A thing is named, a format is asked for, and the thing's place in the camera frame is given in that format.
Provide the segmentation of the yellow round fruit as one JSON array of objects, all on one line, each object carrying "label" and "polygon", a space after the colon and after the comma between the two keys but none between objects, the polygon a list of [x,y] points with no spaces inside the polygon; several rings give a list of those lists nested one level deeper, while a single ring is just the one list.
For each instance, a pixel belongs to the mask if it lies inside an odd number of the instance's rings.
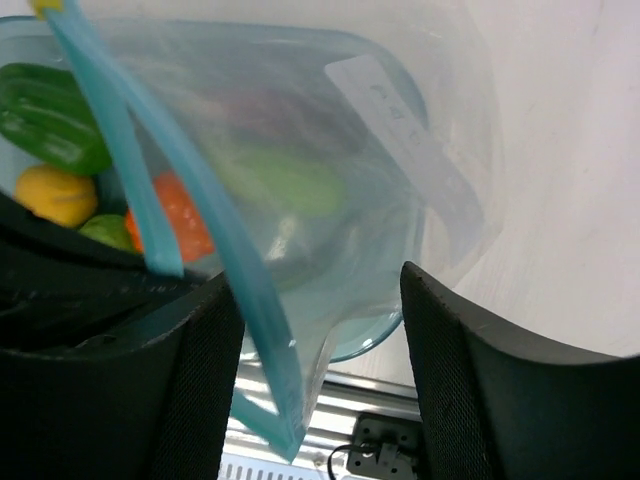
[{"label": "yellow round fruit", "polygon": [[18,177],[14,199],[37,217],[68,228],[81,226],[98,207],[91,177],[46,164],[29,167]]}]

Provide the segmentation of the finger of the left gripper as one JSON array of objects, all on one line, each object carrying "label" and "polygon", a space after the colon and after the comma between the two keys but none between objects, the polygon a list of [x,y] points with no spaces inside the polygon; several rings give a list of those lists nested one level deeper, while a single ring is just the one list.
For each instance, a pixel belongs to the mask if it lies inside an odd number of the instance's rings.
[{"label": "finger of the left gripper", "polygon": [[71,345],[163,306],[206,278],[155,274],[139,257],[37,218],[1,197],[1,345]]}]

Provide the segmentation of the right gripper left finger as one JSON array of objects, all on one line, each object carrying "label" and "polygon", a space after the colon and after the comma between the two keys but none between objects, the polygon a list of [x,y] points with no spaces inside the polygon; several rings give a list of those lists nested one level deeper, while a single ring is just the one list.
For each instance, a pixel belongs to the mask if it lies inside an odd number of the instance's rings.
[{"label": "right gripper left finger", "polygon": [[217,276],[131,330],[1,354],[5,479],[213,479],[244,324]]}]

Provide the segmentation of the clear zip top bag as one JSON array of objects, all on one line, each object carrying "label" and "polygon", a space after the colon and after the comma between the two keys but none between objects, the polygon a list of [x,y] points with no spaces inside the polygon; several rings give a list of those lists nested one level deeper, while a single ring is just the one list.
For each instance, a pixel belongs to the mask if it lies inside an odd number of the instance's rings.
[{"label": "clear zip top bag", "polygon": [[454,285],[497,219],[487,56],[463,1],[35,1],[155,272],[222,269],[286,460],[333,356],[383,341],[414,262]]}]

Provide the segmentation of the light green custard apple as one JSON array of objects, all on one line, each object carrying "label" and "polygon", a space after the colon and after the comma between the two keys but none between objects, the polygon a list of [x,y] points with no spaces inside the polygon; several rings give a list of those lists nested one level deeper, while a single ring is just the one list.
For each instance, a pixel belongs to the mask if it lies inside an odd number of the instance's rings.
[{"label": "light green custard apple", "polygon": [[125,226],[125,217],[122,215],[96,215],[88,220],[79,232],[112,248],[130,253],[136,252],[131,235]]}]

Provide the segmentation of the green bell pepper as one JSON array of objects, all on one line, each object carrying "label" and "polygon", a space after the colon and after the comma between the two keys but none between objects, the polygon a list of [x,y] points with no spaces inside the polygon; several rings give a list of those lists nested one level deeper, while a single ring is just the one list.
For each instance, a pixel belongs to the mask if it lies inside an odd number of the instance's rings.
[{"label": "green bell pepper", "polygon": [[91,108],[67,70],[20,62],[3,66],[1,135],[75,175],[97,175],[112,165]]}]

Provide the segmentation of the light green bitter gourd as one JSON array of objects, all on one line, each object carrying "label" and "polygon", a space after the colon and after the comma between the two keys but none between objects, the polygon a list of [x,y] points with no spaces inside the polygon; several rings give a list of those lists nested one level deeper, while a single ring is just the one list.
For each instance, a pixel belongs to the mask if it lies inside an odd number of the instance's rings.
[{"label": "light green bitter gourd", "polygon": [[346,182],[330,165],[279,149],[220,154],[212,166],[231,194],[265,210],[322,217],[347,199]]}]

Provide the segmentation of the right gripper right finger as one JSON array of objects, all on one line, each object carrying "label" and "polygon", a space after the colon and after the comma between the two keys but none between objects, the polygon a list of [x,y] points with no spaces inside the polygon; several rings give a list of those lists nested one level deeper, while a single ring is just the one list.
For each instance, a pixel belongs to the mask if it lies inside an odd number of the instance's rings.
[{"label": "right gripper right finger", "polygon": [[639,361],[526,330],[413,263],[404,326],[433,479],[635,479]]}]

